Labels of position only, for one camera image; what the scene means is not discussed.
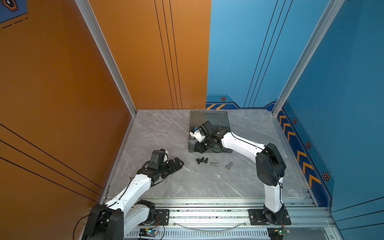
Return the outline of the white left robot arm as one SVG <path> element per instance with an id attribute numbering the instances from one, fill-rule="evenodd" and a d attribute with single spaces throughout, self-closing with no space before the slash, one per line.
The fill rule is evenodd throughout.
<path id="1" fill-rule="evenodd" d="M 168 210 L 156 210 L 156 204 L 141 196 L 169 175 L 182 169 L 184 162 L 170 159 L 164 149 L 154 150 L 128 185 L 105 204 L 96 204 L 88 215 L 83 240 L 123 240 L 137 226 L 143 225 L 139 238 L 153 240 L 159 231 L 166 233 Z"/>

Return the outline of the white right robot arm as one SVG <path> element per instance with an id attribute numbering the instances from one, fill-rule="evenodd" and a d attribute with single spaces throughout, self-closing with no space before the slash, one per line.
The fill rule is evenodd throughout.
<path id="1" fill-rule="evenodd" d="M 276 215 L 283 208 L 282 189 L 285 170 L 287 168 L 276 145 L 258 144 L 246 140 L 231 130 L 214 126 L 206 121 L 190 132 L 190 136 L 197 140 L 195 151 L 205 153 L 215 146 L 237 152 L 256 164 L 257 176 L 264 184 L 265 214 Z"/>

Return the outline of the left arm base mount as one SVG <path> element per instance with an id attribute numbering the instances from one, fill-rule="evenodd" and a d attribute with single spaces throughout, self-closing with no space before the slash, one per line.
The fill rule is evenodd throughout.
<path id="1" fill-rule="evenodd" d="M 147 200 L 139 200 L 134 209 L 139 214 L 139 219 L 143 219 L 139 226 L 154 226 L 157 224 L 163 224 L 167 226 L 170 220 L 169 209 L 158 209 L 156 204 Z"/>

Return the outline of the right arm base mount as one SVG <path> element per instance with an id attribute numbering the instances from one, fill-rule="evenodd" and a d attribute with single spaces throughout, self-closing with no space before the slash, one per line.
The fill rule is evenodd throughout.
<path id="1" fill-rule="evenodd" d="M 264 206 L 263 209 L 249 209 L 248 214 L 252 226 L 289 226 L 292 224 L 291 218 L 284 204 L 277 213 L 272 212 Z"/>

